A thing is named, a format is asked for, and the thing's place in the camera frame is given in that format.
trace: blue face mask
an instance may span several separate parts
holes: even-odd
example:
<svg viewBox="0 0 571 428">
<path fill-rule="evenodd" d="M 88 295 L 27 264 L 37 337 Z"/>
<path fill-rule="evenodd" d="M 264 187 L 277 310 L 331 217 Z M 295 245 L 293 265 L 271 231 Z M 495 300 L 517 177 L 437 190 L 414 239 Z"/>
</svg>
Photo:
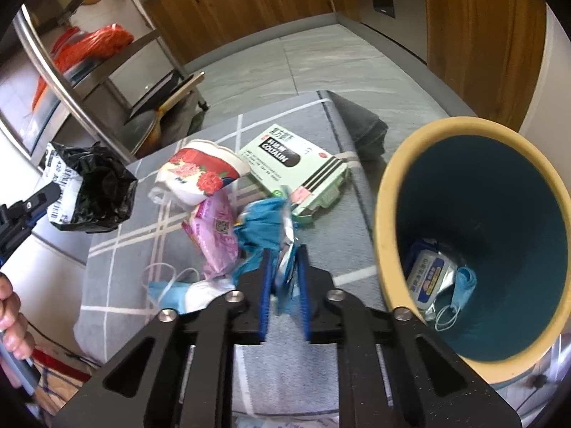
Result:
<svg viewBox="0 0 571 428">
<path fill-rule="evenodd" d="M 460 267 L 456 271 L 456 279 L 454 283 L 454 293 L 452 294 L 452 301 L 449 305 L 444 306 L 438 314 L 434 323 L 436 331 L 444 331 L 451 328 L 458 318 L 460 311 L 466 306 L 466 303 L 472 296 L 472 291 L 476 287 L 476 273 L 467 267 Z M 446 311 L 452 313 L 452 318 L 442 321 L 442 316 Z"/>
</svg>

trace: plastic bag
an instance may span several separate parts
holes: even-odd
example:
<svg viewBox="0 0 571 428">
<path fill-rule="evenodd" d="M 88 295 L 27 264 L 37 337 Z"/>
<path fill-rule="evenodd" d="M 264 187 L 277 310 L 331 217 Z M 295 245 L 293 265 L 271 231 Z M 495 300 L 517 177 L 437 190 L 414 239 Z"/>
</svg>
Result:
<svg viewBox="0 0 571 428">
<path fill-rule="evenodd" d="M 131 33 L 123 29 L 119 24 L 107 25 L 73 44 L 67 43 L 67 35 L 69 34 L 64 34 L 60 37 L 53 48 L 56 52 L 59 50 L 59 53 L 54 58 L 54 64 L 59 72 L 67 71 L 70 67 L 88 57 L 110 58 L 135 39 Z M 43 77 L 40 77 L 38 79 L 38 88 L 36 88 L 34 100 L 32 101 L 32 109 L 35 108 L 45 88 L 46 81 Z"/>
<path fill-rule="evenodd" d="M 182 228 L 206 257 L 202 273 L 207 280 L 225 275 L 236 264 L 238 239 L 233 226 L 234 215 L 224 190 L 200 203 L 182 222 Z"/>
<path fill-rule="evenodd" d="M 49 143 L 44 179 L 62 190 L 47 210 L 59 230 L 112 231 L 131 217 L 137 179 L 99 143 L 90 148 Z"/>
<path fill-rule="evenodd" d="M 156 204 L 172 200 L 190 211 L 249 172 L 249 165 L 234 151 L 193 139 L 159 169 L 148 196 Z"/>
</svg>

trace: white wall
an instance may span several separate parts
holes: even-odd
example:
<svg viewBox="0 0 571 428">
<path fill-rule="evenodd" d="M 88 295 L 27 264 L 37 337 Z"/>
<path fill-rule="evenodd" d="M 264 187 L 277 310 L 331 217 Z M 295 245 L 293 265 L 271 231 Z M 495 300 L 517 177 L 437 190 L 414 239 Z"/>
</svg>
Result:
<svg viewBox="0 0 571 428">
<path fill-rule="evenodd" d="M 31 236 L 2 272 L 21 298 L 28 320 L 51 339 L 79 351 L 73 326 L 79 317 L 85 267 Z"/>
<path fill-rule="evenodd" d="M 541 70 L 520 134 L 551 161 L 571 191 L 571 41 L 549 6 Z"/>
<path fill-rule="evenodd" d="M 40 178 L 40 173 L 8 138 L 0 132 L 0 204 L 8 207 L 27 200 Z"/>
</svg>

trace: wet wipes package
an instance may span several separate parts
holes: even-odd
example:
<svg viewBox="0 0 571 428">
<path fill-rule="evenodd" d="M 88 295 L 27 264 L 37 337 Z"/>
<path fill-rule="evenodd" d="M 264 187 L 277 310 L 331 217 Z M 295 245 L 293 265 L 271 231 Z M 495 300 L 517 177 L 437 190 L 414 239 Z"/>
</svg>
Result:
<svg viewBox="0 0 571 428">
<path fill-rule="evenodd" d="M 446 277 L 453 279 L 454 269 L 450 267 L 450 260 L 443 254 L 430 249 L 419 252 L 406 279 L 406 285 L 421 312 L 432 306 L 436 296 L 443 289 L 443 282 L 446 280 L 446 283 L 449 283 Z"/>
<path fill-rule="evenodd" d="M 281 196 L 281 187 L 292 191 L 293 215 L 311 215 L 339 198 L 347 164 L 310 141 L 273 124 L 244 146 L 240 157 L 266 190 Z"/>
</svg>

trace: gray plaid cushion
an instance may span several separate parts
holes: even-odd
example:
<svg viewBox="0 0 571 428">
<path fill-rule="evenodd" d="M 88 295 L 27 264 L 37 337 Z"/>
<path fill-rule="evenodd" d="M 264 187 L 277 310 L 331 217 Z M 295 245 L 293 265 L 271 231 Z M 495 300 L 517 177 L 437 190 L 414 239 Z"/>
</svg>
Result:
<svg viewBox="0 0 571 428">
<path fill-rule="evenodd" d="M 145 270 L 149 264 L 165 262 L 177 271 L 202 265 L 201 253 L 181 229 L 183 211 L 155 205 L 147 197 L 157 169 L 191 138 L 238 150 L 274 123 L 349 163 L 351 178 L 342 197 L 300 238 L 313 265 L 329 270 L 337 285 L 366 305 L 385 309 L 372 246 L 372 195 L 355 144 L 364 154 L 379 156 L 386 125 L 333 93 L 313 92 L 240 114 L 130 166 L 139 178 L 132 216 L 117 231 L 95 235 L 90 249 L 75 325 L 76 339 L 87 354 L 107 361 L 156 313 L 145 286 L 150 280 L 169 279 L 171 272 L 161 266 Z M 231 201 L 238 208 L 263 197 L 248 177 L 236 187 Z M 266 343 L 237 346 L 233 392 L 236 413 L 310 418 L 335 414 L 335 345 L 309 345 L 298 318 L 272 316 Z"/>
</svg>

